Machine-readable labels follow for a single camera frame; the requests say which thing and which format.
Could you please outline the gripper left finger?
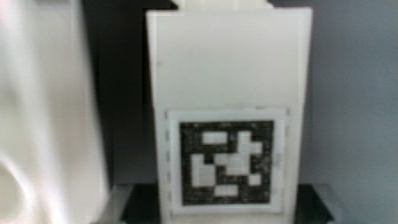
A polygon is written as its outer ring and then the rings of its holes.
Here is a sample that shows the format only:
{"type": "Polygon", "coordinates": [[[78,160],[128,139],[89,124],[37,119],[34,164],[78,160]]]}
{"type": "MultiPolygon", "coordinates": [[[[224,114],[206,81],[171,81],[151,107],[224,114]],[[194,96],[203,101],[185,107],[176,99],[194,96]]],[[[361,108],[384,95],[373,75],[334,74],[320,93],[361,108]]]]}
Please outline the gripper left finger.
{"type": "Polygon", "coordinates": [[[103,209],[103,224],[160,224],[155,183],[114,186],[103,209]]]}

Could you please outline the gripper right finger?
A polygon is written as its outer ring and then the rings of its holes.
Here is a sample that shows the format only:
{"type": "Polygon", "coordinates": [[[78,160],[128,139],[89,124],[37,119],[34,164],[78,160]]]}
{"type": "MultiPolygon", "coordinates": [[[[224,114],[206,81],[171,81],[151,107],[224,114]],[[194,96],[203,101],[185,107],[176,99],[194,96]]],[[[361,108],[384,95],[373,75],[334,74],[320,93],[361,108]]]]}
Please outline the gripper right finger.
{"type": "Polygon", "coordinates": [[[343,224],[343,207],[327,184],[300,184],[293,224],[343,224]]]}

